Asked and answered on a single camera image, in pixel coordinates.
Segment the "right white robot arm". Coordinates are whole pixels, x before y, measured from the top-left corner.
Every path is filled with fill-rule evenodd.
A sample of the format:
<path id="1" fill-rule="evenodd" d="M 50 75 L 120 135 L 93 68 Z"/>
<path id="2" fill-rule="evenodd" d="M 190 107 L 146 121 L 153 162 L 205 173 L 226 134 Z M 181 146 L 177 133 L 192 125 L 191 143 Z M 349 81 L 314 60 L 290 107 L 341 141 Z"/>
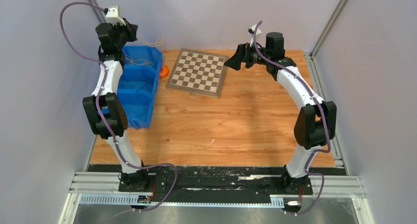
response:
<path id="1" fill-rule="evenodd" d="M 296 63 L 285 54 L 284 37 L 280 32 L 269 32 L 264 47 L 256 42 L 260 31 L 250 30 L 251 41 L 240 49 L 239 61 L 246 67 L 266 66 L 267 72 L 290 95 L 299 114 L 294 127 L 296 148 L 285 166 L 281 187 L 287 193 L 300 188 L 300 179 L 307 177 L 308 169 L 318 152 L 331 151 L 330 140 L 335 134 L 337 107 L 325 101 L 308 85 Z"/>

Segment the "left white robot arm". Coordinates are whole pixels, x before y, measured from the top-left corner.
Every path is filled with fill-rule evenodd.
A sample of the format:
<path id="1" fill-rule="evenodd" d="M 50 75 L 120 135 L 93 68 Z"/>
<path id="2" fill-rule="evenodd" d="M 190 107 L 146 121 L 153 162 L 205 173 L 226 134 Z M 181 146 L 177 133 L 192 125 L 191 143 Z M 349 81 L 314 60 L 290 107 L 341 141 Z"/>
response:
<path id="1" fill-rule="evenodd" d="M 108 18 L 95 31 L 100 41 L 98 63 L 101 65 L 96 89 L 83 98 L 83 108 L 94 134 L 105 140 L 114 150 L 121 164 L 119 180 L 144 192 L 150 186 L 150 177 L 143 161 L 135 153 L 127 134 L 128 119 L 120 103 L 117 90 L 125 65 L 123 47 L 137 40 L 138 26 L 125 18 Z"/>

